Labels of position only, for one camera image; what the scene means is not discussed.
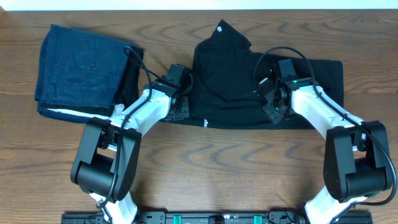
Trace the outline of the black t-shirt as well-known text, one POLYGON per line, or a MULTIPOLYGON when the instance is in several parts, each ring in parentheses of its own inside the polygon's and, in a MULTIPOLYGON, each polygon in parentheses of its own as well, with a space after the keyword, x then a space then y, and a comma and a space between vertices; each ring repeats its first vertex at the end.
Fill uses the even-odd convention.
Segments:
POLYGON ((253 52, 250 41, 221 20, 211 37, 200 42, 193 55, 188 83, 189 116, 179 124, 218 129, 312 129, 299 114, 277 124, 263 111, 266 88, 260 81, 270 78, 273 66, 284 56, 273 47, 253 52))

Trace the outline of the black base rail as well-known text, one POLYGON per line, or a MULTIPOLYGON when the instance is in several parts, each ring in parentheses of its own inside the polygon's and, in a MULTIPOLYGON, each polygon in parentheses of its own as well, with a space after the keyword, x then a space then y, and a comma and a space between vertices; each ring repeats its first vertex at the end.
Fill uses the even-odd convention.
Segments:
MULTIPOLYGON (((99 224, 108 223, 102 212, 99 213, 64 213, 62 224, 99 224)), ((165 213, 144 212, 132 223, 137 224, 291 224, 309 223, 304 215, 293 211, 274 210, 267 213, 165 213)), ((370 212, 349 212, 339 218, 339 224, 372 224, 370 212)))

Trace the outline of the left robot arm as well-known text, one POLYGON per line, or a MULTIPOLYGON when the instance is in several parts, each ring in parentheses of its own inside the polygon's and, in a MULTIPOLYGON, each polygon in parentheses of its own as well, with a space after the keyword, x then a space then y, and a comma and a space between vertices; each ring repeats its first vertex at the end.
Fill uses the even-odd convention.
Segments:
POLYGON ((130 188, 142 137, 156 122, 189 116, 192 71, 179 64, 150 80, 142 96, 120 115, 91 118, 83 132, 70 179, 96 201, 97 213, 66 213, 62 223, 134 223, 138 207, 130 188))

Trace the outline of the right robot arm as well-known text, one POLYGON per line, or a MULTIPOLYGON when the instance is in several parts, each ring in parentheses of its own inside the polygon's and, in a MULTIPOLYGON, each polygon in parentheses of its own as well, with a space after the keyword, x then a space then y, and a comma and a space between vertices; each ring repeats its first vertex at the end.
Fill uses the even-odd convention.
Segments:
POLYGON ((366 122, 334 102, 313 77, 300 78, 293 61, 279 60, 259 82, 265 115, 273 125, 296 114, 325 139, 324 187, 302 211, 285 213, 287 223, 372 223, 369 212, 354 212, 379 192, 397 190, 385 126, 366 122))

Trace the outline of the folded black garment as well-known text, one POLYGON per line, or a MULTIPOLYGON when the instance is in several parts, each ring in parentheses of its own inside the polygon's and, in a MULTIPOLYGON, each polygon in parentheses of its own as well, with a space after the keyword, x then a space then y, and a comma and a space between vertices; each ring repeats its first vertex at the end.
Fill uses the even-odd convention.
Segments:
POLYGON ((113 114, 121 114, 123 110, 128 108, 139 98, 138 81, 139 70, 141 68, 137 58, 143 58, 144 50, 133 45, 131 48, 137 55, 127 49, 129 56, 127 57, 126 68, 118 92, 115 95, 113 114))

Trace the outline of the folded dark blue jeans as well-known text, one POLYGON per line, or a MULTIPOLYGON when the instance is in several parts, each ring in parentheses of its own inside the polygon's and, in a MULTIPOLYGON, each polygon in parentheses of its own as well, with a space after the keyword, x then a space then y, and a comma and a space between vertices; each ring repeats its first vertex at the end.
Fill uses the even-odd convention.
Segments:
POLYGON ((131 43, 51 25, 40 50, 37 111, 47 118, 86 123, 112 115, 131 43))

